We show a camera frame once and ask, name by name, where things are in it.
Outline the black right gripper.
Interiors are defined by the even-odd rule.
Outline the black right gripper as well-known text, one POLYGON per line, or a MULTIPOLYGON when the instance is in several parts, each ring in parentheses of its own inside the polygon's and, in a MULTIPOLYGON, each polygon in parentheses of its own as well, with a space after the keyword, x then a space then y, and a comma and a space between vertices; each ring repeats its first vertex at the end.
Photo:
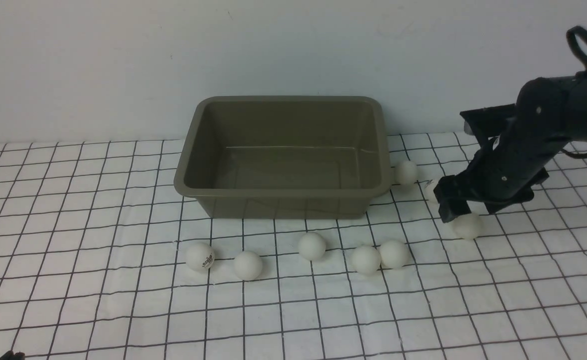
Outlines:
POLYGON ((433 189, 443 223, 471 214, 468 201, 488 214, 531 201, 533 186, 548 178, 550 142, 529 131, 508 128, 476 151, 461 175, 441 177, 433 189))

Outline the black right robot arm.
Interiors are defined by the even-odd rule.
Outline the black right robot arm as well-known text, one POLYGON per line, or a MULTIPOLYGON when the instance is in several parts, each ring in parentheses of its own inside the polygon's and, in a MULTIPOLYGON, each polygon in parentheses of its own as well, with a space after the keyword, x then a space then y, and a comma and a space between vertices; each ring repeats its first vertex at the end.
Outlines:
POLYGON ((531 201, 547 163, 570 142, 587 143, 587 77, 537 78, 513 104, 461 112, 479 143, 467 168, 433 191, 444 223, 469 214, 469 202, 495 214, 531 201))

